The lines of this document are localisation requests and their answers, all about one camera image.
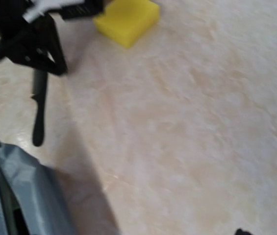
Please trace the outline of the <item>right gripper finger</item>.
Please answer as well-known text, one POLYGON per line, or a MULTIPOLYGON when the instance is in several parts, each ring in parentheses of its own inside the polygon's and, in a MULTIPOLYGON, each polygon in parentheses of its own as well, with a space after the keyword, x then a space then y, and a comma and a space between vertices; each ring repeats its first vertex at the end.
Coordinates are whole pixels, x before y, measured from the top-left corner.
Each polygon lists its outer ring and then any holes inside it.
POLYGON ((253 234, 247 230, 243 230, 242 228, 239 228, 236 230, 235 235, 253 235, 253 234))

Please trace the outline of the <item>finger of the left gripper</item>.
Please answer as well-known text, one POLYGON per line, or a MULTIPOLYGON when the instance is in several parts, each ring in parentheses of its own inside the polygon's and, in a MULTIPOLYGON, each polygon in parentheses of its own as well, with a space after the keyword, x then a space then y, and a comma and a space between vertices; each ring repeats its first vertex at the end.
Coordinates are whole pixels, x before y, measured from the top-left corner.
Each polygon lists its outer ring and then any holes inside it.
POLYGON ((54 19, 47 15, 47 32, 48 32, 48 51, 54 60, 54 70, 53 74, 63 75, 67 73, 67 64, 64 58, 62 46, 59 40, 59 35, 57 32, 57 27, 54 19))
POLYGON ((13 63, 27 66, 54 75, 62 75, 62 54, 51 54, 53 60, 47 55, 38 52, 22 53, 13 56, 13 63))

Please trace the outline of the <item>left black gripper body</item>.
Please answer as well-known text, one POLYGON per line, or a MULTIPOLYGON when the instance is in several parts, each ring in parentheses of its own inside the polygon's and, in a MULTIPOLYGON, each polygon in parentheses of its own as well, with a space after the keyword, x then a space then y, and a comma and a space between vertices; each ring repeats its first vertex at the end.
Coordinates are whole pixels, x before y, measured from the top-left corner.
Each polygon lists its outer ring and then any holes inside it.
POLYGON ((23 13, 31 7, 29 0, 0 0, 0 61, 22 53, 49 55, 47 15, 28 23, 23 13))

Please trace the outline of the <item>black comb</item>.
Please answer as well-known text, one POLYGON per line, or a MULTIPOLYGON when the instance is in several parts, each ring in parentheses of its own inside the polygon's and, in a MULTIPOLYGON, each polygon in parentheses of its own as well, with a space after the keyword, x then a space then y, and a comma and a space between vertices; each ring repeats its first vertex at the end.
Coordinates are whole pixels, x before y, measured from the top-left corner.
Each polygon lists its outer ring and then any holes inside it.
POLYGON ((48 86, 48 73, 34 70, 32 81, 32 99, 36 102, 37 112, 32 132, 32 143, 39 147, 45 137, 45 105, 48 86))

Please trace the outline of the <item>grey zip pouch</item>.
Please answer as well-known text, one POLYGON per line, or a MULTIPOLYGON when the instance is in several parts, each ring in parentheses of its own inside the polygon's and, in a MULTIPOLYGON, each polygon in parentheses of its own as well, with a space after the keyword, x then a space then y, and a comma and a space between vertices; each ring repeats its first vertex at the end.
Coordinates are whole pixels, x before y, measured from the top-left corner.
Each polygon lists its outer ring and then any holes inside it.
POLYGON ((0 142, 0 235, 75 235, 54 171, 0 142))

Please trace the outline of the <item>yellow sponge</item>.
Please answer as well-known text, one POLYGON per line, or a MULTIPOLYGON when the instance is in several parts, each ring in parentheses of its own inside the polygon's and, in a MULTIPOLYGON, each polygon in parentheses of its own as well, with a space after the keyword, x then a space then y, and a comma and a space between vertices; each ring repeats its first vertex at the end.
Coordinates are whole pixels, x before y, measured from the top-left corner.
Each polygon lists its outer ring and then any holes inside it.
POLYGON ((101 34, 129 48, 159 16, 160 6, 151 0, 114 0, 93 21, 101 34))

